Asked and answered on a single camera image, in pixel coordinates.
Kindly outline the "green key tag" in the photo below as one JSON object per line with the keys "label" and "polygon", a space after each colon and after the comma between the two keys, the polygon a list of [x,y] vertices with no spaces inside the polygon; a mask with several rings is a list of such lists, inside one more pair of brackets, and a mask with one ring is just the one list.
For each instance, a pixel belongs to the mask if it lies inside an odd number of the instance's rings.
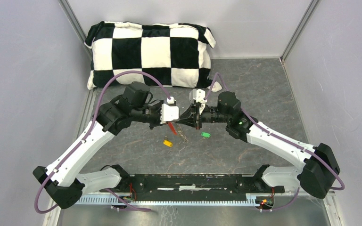
{"label": "green key tag", "polygon": [[204,137],[204,138],[210,138],[211,134],[207,133],[207,132],[201,132],[201,136]]}

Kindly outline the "yellow key tag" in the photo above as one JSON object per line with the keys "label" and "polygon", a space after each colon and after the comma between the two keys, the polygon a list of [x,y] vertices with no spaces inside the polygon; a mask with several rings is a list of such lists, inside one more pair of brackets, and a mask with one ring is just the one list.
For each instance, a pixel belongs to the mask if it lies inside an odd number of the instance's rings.
{"label": "yellow key tag", "polygon": [[167,137],[167,136],[164,137],[163,144],[164,144],[165,146],[167,146],[167,147],[172,147],[172,146],[173,146],[173,143],[168,140],[168,137]]}

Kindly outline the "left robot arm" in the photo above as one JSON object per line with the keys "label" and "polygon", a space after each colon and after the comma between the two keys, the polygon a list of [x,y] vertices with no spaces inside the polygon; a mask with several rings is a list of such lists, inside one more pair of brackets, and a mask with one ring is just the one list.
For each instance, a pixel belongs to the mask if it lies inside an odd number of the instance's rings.
{"label": "left robot arm", "polygon": [[[116,103],[123,98],[121,95],[105,104],[101,104],[102,98],[100,96],[98,99],[92,120],[74,143],[55,162],[47,167],[38,166],[34,169],[33,175],[41,184],[34,200],[36,212],[48,213],[56,207],[67,209],[77,203],[83,195],[97,190],[114,188],[118,192],[123,192],[129,187],[129,179],[115,169],[80,173],[84,165],[104,144],[131,124],[130,116],[116,106]],[[38,207],[42,190],[46,190],[56,203],[45,211]]]}

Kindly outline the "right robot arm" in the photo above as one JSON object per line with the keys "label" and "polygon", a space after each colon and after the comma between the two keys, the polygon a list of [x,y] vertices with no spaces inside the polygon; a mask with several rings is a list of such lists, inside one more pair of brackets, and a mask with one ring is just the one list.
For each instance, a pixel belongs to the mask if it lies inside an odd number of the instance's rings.
{"label": "right robot arm", "polygon": [[193,89],[190,107],[179,117],[179,123],[200,129],[202,123],[226,123],[226,131],[234,139],[262,147],[291,163],[290,167],[264,166],[253,180],[254,188],[266,192],[271,187],[299,187],[309,195],[323,199],[330,190],[343,190],[340,167],[330,146],[306,144],[283,135],[241,108],[235,93],[225,91],[218,96],[217,106],[206,105],[206,93]]}

